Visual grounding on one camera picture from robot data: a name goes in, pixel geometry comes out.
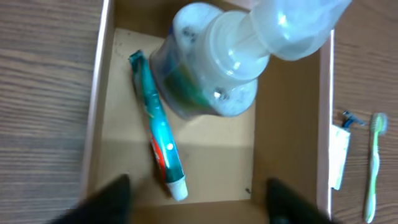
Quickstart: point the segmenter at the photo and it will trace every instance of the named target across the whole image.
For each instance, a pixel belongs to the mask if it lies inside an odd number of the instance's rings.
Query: toothbrush
[[[369,182],[364,213],[366,223],[371,223],[376,213],[376,179],[380,168],[379,135],[386,133],[387,125],[388,118],[385,113],[376,113],[372,116],[372,124],[370,128],[371,134],[373,135],[372,152],[369,157]]]

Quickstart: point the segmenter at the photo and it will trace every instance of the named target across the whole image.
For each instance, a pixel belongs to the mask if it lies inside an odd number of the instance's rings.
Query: green toothpaste tube
[[[132,66],[132,82],[137,98],[144,107],[147,117],[146,129],[161,176],[173,198],[177,201],[184,200],[188,196],[185,174],[148,61],[141,50],[132,54],[129,61]]]

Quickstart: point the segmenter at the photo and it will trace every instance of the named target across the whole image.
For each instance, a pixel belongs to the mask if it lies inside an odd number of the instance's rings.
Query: plastic bottle
[[[183,118],[237,116],[253,103],[270,54],[298,60],[314,53],[350,2],[262,0],[250,13],[189,4],[150,57],[155,80]]]

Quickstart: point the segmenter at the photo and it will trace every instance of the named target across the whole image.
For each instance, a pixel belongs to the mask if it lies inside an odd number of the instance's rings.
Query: wood grain surface
[[[379,138],[381,168],[373,223],[398,223],[398,1],[353,1],[336,27],[334,122],[350,110],[368,123],[375,112],[389,116]],[[351,128],[340,191],[333,214],[344,223],[364,223],[369,125]]]
[[[100,0],[0,1],[0,223],[76,203]]]

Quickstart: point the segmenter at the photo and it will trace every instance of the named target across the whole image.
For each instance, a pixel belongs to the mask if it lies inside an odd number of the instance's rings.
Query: white cap
[[[179,179],[178,181],[168,183],[167,187],[170,190],[170,193],[172,194],[173,198],[176,201],[181,201],[186,199],[188,197],[188,190],[187,190],[187,184],[185,183],[185,176]]]

